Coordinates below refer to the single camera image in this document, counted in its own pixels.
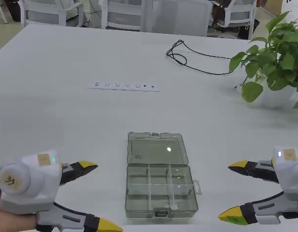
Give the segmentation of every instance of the sticker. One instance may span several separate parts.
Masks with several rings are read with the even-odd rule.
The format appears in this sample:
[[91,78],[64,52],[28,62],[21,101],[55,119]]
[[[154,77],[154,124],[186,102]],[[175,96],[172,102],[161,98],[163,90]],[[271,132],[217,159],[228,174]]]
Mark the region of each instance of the sticker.
[[284,149],[283,152],[285,160],[297,160],[296,152],[294,149]]
[[193,180],[196,195],[202,195],[201,187],[198,180]]
[[227,216],[228,221],[233,224],[237,225],[247,225],[248,223],[244,219],[244,217],[237,217],[237,216]]
[[9,171],[5,171],[0,178],[0,184],[7,186],[10,190],[17,191],[18,188],[20,188],[22,181],[18,176]]
[[38,154],[38,163],[39,166],[49,166],[51,165],[51,160],[48,153]]

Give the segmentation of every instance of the chair back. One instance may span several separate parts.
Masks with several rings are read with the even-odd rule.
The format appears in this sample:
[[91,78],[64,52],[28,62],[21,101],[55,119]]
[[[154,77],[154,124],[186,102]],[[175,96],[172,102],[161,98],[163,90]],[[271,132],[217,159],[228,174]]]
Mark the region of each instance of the chair back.
[[141,30],[145,0],[99,0],[101,28]]
[[255,19],[257,0],[232,0],[225,8],[225,20],[223,27],[230,24],[252,24]]
[[19,0],[21,24],[66,25],[66,13],[60,0]]
[[147,32],[207,36],[213,8],[211,1],[153,0],[146,7]]

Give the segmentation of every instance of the chair leg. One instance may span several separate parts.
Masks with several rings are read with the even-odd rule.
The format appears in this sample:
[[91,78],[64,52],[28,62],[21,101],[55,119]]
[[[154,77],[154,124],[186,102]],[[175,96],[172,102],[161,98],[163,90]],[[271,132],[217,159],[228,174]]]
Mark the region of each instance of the chair leg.
[[7,21],[6,17],[5,17],[4,11],[2,10],[1,6],[0,6],[0,14],[2,15],[2,18],[4,20],[4,23],[7,24],[8,21]]

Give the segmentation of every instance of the human hand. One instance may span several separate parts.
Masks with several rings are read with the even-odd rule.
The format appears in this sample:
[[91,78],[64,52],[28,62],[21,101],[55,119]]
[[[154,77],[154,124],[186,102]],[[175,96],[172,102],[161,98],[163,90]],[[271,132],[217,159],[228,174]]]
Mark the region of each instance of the human hand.
[[14,215],[0,210],[0,232],[19,232],[34,230],[37,219],[32,215]]

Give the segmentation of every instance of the beige label sticker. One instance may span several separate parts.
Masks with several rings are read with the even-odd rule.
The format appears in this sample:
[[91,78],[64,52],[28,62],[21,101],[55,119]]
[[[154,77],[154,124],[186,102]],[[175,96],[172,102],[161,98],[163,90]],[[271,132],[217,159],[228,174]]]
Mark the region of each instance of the beige label sticker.
[[51,165],[51,160],[48,153],[38,154],[38,163],[39,166],[48,166]]
[[296,152],[294,149],[284,149],[283,152],[285,160],[297,160]]
[[17,191],[22,184],[22,180],[18,176],[6,171],[0,178],[0,184],[7,186],[13,191]]

